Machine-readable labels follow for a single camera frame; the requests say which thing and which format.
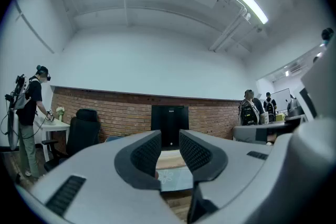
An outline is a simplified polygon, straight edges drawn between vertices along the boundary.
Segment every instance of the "flowers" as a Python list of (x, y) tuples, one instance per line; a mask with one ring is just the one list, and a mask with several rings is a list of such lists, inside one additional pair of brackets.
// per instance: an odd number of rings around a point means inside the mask
[(167, 181), (173, 180), (173, 173), (169, 170), (158, 171), (159, 173), (159, 180), (162, 184), (165, 184)]
[(59, 106), (57, 109), (56, 109), (56, 113), (60, 116), (64, 115), (64, 111), (65, 109), (61, 106)]

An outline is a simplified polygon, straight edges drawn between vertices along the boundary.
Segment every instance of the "fluorescent light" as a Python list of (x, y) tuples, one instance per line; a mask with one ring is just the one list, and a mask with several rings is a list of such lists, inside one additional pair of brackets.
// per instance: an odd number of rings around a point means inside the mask
[(258, 18), (261, 20), (263, 24), (268, 22), (265, 13), (261, 10), (261, 8), (254, 0), (243, 0), (243, 1), (253, 10), (253, 12), (258, 16)]

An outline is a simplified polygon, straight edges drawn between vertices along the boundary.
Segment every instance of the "table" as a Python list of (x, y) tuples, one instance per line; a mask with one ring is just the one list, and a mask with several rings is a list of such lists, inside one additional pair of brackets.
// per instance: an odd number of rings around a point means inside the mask
[[(36, 124), (37, 127), (40, 127), (39, 132), (41, 131), (41, 140), (43, 141), (43, 140), (51, 139), (50, 132), (66, 131), (66, 143), (68, 143), (70, 125), (62, 121), (59, 121), (58, 119), (54, 119), (52, 122), (49, 120), (44, 121), (44, 119), (45, 119), (45, 116), (35, 116), (34, 118), (34, 123)], [(42, 144), (42, 147), (43, 147), (44, 158), (47, 162), (49, 161), (48, 147), (43, 144)]]

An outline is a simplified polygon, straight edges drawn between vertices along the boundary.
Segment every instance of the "black office chair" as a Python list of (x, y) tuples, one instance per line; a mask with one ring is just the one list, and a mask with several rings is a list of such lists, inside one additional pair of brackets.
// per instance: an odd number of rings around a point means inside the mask
[(44, 164), (45, 170), (48, 172), (80, 150), (98, 144), (99, 129), (100, 123), (98, 122), (96, 110), (78, 110), (76, 117), (72, 118), (70, 122), (70, 132), (66, 147), (67, 155), (55, 149), (55, 144), (58, 143), (57, 140), (42, 141), (42, 144), (50, 145), (54, 157)]

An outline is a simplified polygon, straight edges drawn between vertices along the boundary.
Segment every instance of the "red brick wall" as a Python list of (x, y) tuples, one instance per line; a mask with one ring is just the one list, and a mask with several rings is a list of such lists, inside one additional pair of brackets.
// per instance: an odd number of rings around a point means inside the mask
[(51, 108), (56, 112), (59, 106), (63, 106), (63, 121), (68, 124), (81, 108), (97, 110), (101, 122), (99, 140), (104, 142), (109, 135), (127, 136), (150, 131), (152, 105), (188, 106), (190, 130), (222, 138), (232, 139), (232, 128), (238, 124), (239, 101), (157, 97), (57, 87)]

